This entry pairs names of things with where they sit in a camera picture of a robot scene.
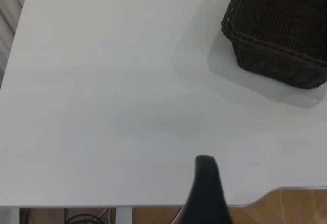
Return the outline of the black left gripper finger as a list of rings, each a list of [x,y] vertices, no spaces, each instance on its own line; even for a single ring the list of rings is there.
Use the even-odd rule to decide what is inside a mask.
[[[233,223],[226,204],[218,165],[212,156],[195,159],[195,178],[179,223]]]

